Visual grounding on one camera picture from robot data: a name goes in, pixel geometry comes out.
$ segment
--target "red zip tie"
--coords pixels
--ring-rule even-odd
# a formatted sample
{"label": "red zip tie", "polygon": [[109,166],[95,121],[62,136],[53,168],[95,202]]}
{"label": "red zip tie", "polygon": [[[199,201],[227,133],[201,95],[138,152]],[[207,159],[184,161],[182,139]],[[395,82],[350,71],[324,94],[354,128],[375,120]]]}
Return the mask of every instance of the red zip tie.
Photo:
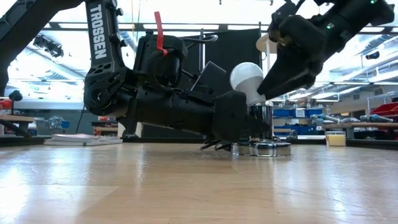
{"label": "red zip tie", "polygon": [[162,28],[162,19],[160,18],[160,12],[155,12],[155,21],[157,26],[157,40],[156,47],[163,51],[163,56],[167,55],[167,50],[163,48],[163,28]]}

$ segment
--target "paper stack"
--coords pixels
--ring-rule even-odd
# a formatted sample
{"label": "paper stack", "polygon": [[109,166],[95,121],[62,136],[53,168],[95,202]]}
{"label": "paper stack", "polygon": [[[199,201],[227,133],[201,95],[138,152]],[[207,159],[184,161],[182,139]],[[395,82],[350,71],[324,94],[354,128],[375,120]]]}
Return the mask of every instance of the paper stack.
{"label": "paper stack", "polygon": [[51,139],[45,140],[48,146],[102,146],[121,144],[119,137],[91,136],[88,134],[54,134]]}

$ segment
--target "table surface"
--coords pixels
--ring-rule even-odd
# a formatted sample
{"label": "table surface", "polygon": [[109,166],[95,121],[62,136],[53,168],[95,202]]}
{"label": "table surface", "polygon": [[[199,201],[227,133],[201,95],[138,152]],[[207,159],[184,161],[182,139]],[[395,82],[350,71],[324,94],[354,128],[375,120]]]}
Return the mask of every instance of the table surface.
{"label": "table surface", "polygon": [[338,123],[324,124],[323,128],[398,128],[398,123]]}
{"label": "table surface", "polygon": [[3,119],[5,121],[25,121],[25,122],[35,121],[35,118],[32,118],[32,117],[5,115],[5,114],[0,114],[0,119]]}
{"label": "table surface", "polygon": [[398,151],[197,144],[0,149],[4,223],[398,223]]}

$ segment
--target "light bulb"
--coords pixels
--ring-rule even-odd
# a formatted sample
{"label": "light bulb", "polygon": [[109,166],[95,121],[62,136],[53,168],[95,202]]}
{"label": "light bulb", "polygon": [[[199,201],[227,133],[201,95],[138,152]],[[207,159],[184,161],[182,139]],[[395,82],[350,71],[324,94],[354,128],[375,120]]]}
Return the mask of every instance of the light bulb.
{"label": "light bulb", "polygon": [[246,104],[248,106],[266,102],[266,97],[259,95],[257,92],[262,80],[263,73],[261,68],[251,62],[243,62],[234,67],[229,78],[232,89],[246,94]]}

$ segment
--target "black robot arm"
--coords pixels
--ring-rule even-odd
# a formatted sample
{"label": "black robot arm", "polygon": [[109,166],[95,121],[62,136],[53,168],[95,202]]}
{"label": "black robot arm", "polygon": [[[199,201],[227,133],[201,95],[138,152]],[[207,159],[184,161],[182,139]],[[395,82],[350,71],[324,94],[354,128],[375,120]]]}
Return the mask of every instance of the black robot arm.
{"label": "black robot arm", "polygon": [[369,23],[373,26],[394,21],[394,5],[385,0],[314,0],[319,6],[334,5],[311,19],[295,15],[290,0],[272,14],[269,38],[277,42],[277,60],[257,92],[267,99],[298,88],[310,88],[323,63],[341,52],[346,43]]}
{"label": "black robot arm", "polygon": [[[58,12],[83,0],[21,0],[0,20],[0,88],[8,81],[7,68]],[[182,70],[193,44],[203,40],[147,35],[139,40],[134,69],[123,63],[116,0],[86,0],[91,68],[85,77],[84,104],[93,114],[111,115],[134,133],[137,122],[201,133],[209,139],[236,142],[242,133],[261,133],[269,125],[248,115],[246,95],[230,91],[215,96],[204,88],[204,75],[224,75],[208,63],[199,77]],[[189,90],[178,89],[182,74],[194,79]]]}

